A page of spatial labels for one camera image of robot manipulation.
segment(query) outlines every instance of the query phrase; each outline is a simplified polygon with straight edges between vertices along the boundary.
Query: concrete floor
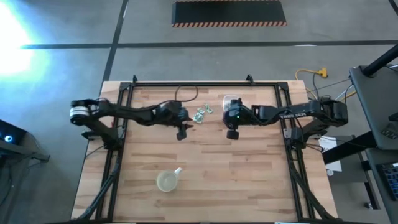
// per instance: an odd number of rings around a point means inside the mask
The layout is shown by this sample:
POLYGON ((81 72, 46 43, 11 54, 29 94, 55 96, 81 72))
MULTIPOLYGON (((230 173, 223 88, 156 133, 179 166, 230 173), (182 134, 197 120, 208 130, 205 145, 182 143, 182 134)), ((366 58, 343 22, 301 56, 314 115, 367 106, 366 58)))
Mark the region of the concrete floor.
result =
MULTIPOLYGON (((394 40, 398 17, 386 0, 282 0, 286 28, 173 29, 171 0, 130 0, 121 31, 126 42, 394 40)), ((14 44, 111 43, 122 0, 0 1, 0 17, 11 15, 0 36, 0 118, 31 132, 48 164, 32 168, 17 199, 11 223, 68 220, 80 178, 87 141, 69 123, 70 101, 96 98, 109 49, 11 50, 14 44)), ((328 47, 220 47, 118 49, 110 80, 290 80, 301 68, 328 69, 317 77, 325 86, 348 77, 348 69, 366 65, 390 45, 328 47)), ((312 87, 312 75, 300 74, 312 87)), ((351 83, 320 90, 336 97, 351 83)), ((348 100, 349 124, 330 135, 369 130, 356 96, 348 100)), ((332 185, 339 217, 388 223, 384 210, 366 210, 363 185, 332 185)))

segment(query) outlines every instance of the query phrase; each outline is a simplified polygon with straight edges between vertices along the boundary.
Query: black floor mat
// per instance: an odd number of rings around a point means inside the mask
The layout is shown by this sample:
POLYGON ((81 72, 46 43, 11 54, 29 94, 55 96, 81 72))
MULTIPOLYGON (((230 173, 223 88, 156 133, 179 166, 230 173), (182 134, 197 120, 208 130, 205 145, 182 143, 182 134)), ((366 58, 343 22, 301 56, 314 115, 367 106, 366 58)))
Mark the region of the black floor mat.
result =
POLYGON ((189 0, 173 3, 172 26, 275 27, 286 26, 278 0, 189 0))

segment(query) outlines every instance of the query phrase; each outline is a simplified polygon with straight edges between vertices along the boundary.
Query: wooden table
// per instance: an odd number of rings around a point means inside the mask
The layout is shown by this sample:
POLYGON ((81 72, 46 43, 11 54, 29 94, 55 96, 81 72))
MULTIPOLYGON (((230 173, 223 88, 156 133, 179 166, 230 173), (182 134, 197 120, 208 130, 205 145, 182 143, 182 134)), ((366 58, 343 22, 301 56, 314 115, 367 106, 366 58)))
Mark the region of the wooden table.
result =
MULTIPOLYGON (((303 81, 288 83, 292 104, 307 102, 303 81)), ((101 97, 116 102, 119 84, 104 82, 101 97)), ((173 99, 174 93, 174 87, 135 87, 131 106, 154 105, 173 99)), ((228 94, 240 96, 248 107, 276 106, 275 91, 271 87, 206 87, 199 88, 196 100, 183 105, 191 117, 197 108, 204 108, 205 103, 214 113, 206 114, 203 124, 195 123, 183 141, 176 140, 177 128, 145 127, 128 122, 115 222, 297 220, 279 122, 265 127, 240 126, 239 140, 227 139, 227 129, 221 119, 222 100, 228 94), (177 189, 169 193, 158 190, 157 174, 178 167, 183 170, 177 189)), ((181 88, 178 99, 194 95, 194 88, 181 88)), ((102 119, 107 125, 111 121, 112 118, 102 119)), ((305 125, 311 118, 300 121, 305 125)), ((87 153, 100 145, 101 141, 90 142, 87 153)), ((309 148, 304 149, 303 154, 311 190, 328 212, 336 216, 322 155, 309 148)), ((86 159, 72 218, 81 215, 98 193, 105 157, 106 150, 101 149, 86 159)), ((306 213, 302 192, 300 197, 306 213)))

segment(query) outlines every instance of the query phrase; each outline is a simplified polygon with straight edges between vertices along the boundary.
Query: blue light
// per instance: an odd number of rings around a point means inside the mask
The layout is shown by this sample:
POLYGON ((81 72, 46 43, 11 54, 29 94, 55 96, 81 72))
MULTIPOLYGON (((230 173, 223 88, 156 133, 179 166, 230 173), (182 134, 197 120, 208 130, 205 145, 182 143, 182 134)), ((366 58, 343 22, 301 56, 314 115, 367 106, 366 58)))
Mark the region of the blue light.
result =
POLYGON ((6 137, 4 137, 4 140, 6 142, 11 142, 12 141, 12 136, 6 136, 6 137))

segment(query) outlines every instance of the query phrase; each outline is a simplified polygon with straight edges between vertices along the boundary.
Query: cup handle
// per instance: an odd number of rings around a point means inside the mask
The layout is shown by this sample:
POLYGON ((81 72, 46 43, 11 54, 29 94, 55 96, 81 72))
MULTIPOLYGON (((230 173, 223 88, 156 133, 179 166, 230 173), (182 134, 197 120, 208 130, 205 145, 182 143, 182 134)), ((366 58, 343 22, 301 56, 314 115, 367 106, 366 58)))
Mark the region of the cup handle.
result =
POLYGON ((175 173, 176 175, 179 175, 180 172, 181 172, 181 170, 182 170, 182 168, 179 167, 179 168, 177 168, 177 169, 174 171, 174 173, 175 173))

